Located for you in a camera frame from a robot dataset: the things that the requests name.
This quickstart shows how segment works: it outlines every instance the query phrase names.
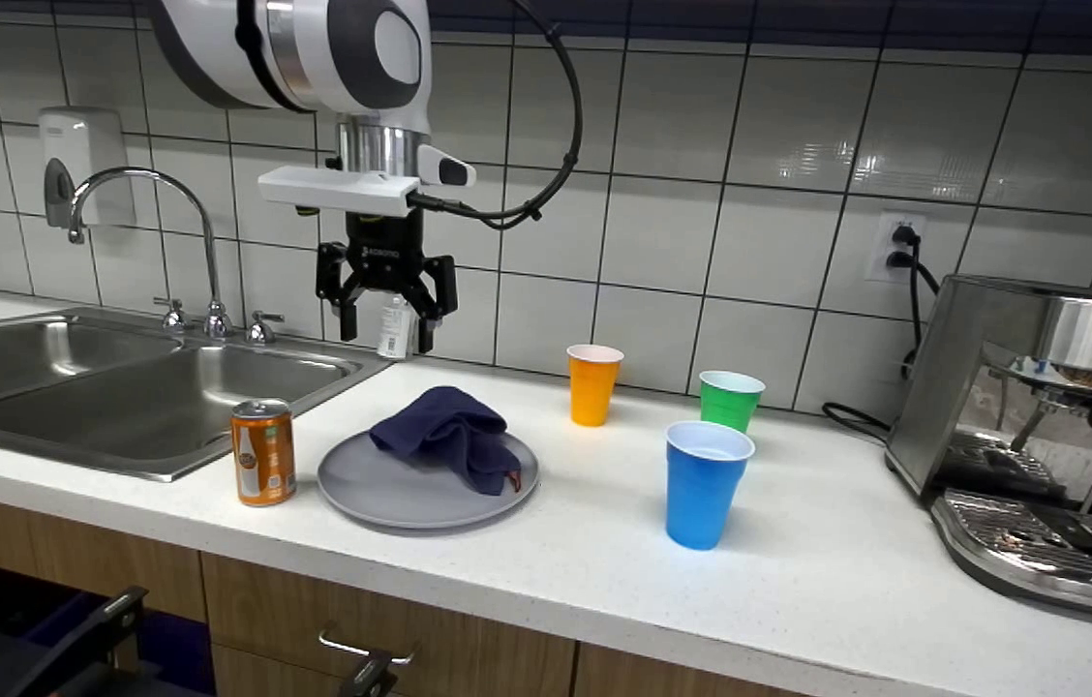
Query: gray plate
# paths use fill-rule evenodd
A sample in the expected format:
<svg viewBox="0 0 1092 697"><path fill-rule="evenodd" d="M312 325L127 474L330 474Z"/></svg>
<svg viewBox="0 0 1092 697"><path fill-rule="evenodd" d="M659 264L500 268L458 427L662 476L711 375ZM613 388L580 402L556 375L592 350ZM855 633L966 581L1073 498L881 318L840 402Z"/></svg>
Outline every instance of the gray plate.
<svg viewBox="0 0 1092 697"><path fill-rule="evenodd" d="M330 509L371 527L453 532L500 519L537 490L537 456L509 433L502 445L517 456L522 486L500 498L471 494L450 467L391 456L366 433L330 449L317 467L317 494Z"/></svg>

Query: plastic cup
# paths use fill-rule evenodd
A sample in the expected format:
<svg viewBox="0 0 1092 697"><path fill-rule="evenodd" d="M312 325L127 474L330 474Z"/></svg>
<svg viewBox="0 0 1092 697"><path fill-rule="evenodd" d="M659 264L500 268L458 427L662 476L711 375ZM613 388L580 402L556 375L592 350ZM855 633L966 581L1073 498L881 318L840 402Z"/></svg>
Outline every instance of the plastic cup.
<svg viewBox="0 0 1092 697"><path fill-rule="evenodd" d="M667 433L667 536L689 552L711 552L750 456L755 442L733 427L673 427Z"/></svg>
<svg viewBox="0 0 1092 697"><path fill-rule="evenodd" d="M702 374L702 421L748 432L762 406L768 384L744 374Z"/></svg>
<svg viewBox="0 0 1092 697"><path fill-rule="evenodd" d="M569 396L574 421L605 427L613 419L613 396L624 353L606 345L569 345Z"/></svg>

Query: aluminum can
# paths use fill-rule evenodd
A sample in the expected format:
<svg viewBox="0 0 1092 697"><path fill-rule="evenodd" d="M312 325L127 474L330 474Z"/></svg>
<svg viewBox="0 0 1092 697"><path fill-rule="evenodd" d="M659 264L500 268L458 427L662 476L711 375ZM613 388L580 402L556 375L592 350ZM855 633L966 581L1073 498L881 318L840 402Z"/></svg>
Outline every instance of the aluminum can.
<svg viewBox="0 0 1092 697"><path fill-rule="evenodd" d="M290 406L273 399L231 411L237 498L253 509L273 509L299 490L290 442Z"/></svg>

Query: stainless steel appliance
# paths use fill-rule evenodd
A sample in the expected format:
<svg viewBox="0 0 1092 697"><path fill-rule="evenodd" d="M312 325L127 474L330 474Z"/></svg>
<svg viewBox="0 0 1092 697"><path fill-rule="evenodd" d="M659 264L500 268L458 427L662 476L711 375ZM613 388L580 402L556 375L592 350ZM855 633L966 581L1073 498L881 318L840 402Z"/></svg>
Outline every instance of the stainless steel appliance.
<svg viewBox="0 0 1092 697"><path fill-rule="evenodd" d="M1092 614L1092 290L950 279L885 460L973 576Z"/></svg>

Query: dish towel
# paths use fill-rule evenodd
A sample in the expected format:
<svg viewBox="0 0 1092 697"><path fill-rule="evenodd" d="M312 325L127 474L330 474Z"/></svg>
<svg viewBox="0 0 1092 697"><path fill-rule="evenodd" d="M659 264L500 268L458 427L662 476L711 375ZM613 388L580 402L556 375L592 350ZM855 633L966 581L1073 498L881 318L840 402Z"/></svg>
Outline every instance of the dish towel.
<svg viewBox="0 0 1092 697"><path fill-rule="evenodd" d="M517 494L517 460L502 432L508 421L467 390L428 388L366 433L382 454L446 460L467 490L500 498L502 481Z"/></svg>

